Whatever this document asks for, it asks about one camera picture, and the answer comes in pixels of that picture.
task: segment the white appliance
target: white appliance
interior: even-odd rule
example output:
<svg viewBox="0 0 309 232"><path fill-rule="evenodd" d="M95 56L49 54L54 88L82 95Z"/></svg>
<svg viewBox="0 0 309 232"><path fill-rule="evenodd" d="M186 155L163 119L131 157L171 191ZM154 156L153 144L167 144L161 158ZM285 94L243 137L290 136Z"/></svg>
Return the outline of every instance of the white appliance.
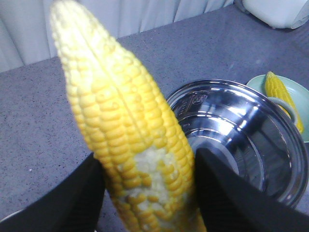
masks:
<svg viewBox="0 0 309 232"><path fill-rule="evenodd" d="M273 28L295 29L309 19L309 0L242 0L242 5Z"/></svg>

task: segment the speckled countertop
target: speckled countertop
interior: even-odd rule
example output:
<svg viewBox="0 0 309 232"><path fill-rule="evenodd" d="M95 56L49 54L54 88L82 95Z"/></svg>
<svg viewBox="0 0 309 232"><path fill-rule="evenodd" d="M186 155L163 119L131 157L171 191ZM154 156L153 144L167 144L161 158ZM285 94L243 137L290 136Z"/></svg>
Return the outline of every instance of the speckled countertop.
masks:
<svg viewBox="0 0 309 232"><path fill-rule="evenodd" d="M246 83L269 70L309 88L309 23L271 29L235 6L119 39L164 95L189 81ZM58 58L0 73L0 218L59 184L90 153L66 100ZM109 201L99 227L121 231ZM309 215L309 189L297 207Z"/></svg>

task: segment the white curtain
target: white curtain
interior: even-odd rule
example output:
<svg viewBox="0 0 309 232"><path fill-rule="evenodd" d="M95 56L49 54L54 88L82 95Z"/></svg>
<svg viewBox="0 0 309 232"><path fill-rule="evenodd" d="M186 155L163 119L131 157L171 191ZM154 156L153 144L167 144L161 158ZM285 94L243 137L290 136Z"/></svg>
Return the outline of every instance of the white curtain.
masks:
<svg viewBox="0 0 309 232"><path fill-rule="evenodd" d="M0 72L56 56L53 0L0 0ZM79 0L116 38L225 7L233 0Z"/></svg>

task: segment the gray countertop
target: gray countertop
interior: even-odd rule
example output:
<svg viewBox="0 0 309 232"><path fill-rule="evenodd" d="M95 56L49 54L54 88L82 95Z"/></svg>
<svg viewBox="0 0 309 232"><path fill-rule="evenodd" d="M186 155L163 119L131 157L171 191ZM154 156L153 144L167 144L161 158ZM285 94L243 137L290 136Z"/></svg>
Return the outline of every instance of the gray countertop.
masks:
<svg viewBox="0 0 309 232"><path fill-rule="evenodd" d="M120 38L165 96L184 83L219 78L245 84L273 71L309 88L309 23L272 29L234 5ZM0 73L0 218L36 201L90 153L66 100L58 58ZM101 227L115 226L103 207ZM309 214L309 189L297 207Z"/></svg>

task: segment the green plate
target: green plate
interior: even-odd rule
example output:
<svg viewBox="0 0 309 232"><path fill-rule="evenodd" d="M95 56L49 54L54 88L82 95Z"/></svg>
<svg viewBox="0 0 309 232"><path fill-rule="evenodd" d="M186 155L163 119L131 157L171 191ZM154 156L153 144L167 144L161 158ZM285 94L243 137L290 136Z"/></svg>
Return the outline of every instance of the green plate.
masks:
<svg viewBox="0 0 309 232"><path fill-rule="evenodd" d="M265 93L265 76L259 75L252 78L247 86L257 90L258 92L266 95ZM284 83L286 89L288 90L291 98L297 108L300 118L304 125L304 131L301 134L305 143L309 143L309 91L301 86L299 83L292 81L286 77L278 76L280 80Z"/></svg>

